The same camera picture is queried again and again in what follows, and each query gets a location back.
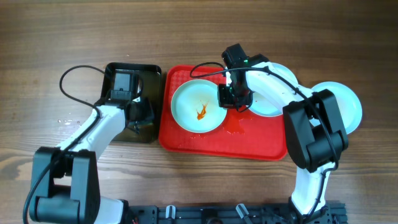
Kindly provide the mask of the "light blue plate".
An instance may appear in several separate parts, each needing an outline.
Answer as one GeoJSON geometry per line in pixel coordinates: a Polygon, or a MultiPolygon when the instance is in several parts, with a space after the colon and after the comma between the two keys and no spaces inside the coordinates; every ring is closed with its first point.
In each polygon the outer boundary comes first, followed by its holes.
{"type": "MultiPolygon", "coordinates": [[[[274,68],[287,78],[291,79],[294,83],[298,84],[298,80],[294,73],[284,65],[279,63],[272,63],[274,68]]],[[[279,111],[269,100],[264,98],[258,92],[253,93],[253,103],[249,108],[254,114],[263,116],[263,117],[275,117],[282,115],[282,112],[279,111]]]]}
{"type": "Polygon", "coordinates": [[[330,90],[335,95],[347,134],[351,134],[359,127],[363,109],[352,89],[338,82],[322,82],[312,87],[312,90],[330,90]]]}
{"type": "Polygon", "coordinates": [[[219,106],[218,85],[190,80],[173,94],[170,110],[177,124],[191,133],[207,133],[222,124],[227,110],[219,106]]]}

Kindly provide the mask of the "light blue plate bottom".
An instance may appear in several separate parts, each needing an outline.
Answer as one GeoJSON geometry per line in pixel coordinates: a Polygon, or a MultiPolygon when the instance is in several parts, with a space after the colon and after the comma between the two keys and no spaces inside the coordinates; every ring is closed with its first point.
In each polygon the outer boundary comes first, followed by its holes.
{"type": "Polygon", "coordinates": [[[351,134],[359,127],[363,109],[352,89],[338,82],[322,82],[312,87],[312,90],[330,90],[335,95],[347,134],[351,134]]]}

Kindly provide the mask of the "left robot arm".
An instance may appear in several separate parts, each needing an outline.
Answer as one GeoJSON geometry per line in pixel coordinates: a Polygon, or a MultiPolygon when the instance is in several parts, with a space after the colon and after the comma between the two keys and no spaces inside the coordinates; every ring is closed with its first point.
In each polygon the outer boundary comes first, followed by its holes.
{"type": "Polygon", "coordinates": [[[45,223],[123,223],[128,203],[100,195],[97,160],[130,121],[150,121],[148,99],[94,105],[91,116],[56,147],[40,147],[22,221],[45,223]]]}

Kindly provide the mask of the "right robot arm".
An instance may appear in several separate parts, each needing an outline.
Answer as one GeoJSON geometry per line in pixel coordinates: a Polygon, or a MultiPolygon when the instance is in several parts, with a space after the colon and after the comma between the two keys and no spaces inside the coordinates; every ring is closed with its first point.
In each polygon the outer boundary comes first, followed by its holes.
{"type": "Polygon", "coordinates": [[[220,86],[220,106],[246,109],[258,93],[282,112],[285,142],[297,166],[294,191],[289,198],[292,223],[309,223],[326,212],[324,194],[330,174],[337,170],[348,137],[336,96],[330,90],[313,91],[282,72],[258,54],[226,50],[220,86]]]}

